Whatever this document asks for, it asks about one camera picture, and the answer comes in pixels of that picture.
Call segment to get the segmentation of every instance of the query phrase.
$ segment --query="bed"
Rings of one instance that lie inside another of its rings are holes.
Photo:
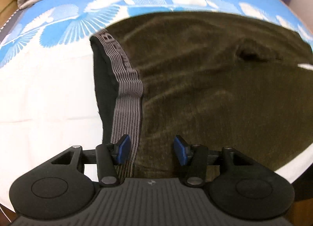
[[[1,204],[13,210],[8,192],[20,175],[72,145],[102,142],[89,37],[128,17],[183,11],[265,20],[313,48],[312,34],[279,0],[43,0],[18,11],[0,32]],[[276,172],[294,182],[312,162],[310,145]],[[93,165],[85,174],[97,180]]]

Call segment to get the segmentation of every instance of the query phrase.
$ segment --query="dark green garment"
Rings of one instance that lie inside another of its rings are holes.
[[[296,32],[207,12],[148,14],[107,31],[143,84],[134,177],[178,176],[176,134],[272,170],[313,142],[313,72],[297,66],[313,64],[312,50]]]

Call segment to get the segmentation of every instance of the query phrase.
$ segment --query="wooden furniture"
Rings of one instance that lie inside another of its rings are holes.
[[[17,10],[16,0],[0,1],[0,28],[8,20],[8,18]]]

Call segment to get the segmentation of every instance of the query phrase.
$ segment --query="blue fabric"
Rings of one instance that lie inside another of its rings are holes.
[[[279,0],[43,0],[24,12],[2,42],[0,67],[22,51],[37,33],[41,33],[42,47],[55,47],[86,39],[120,19],[181,11],[225,12],[263,19],[299,32],[313,46],[313,36]]]

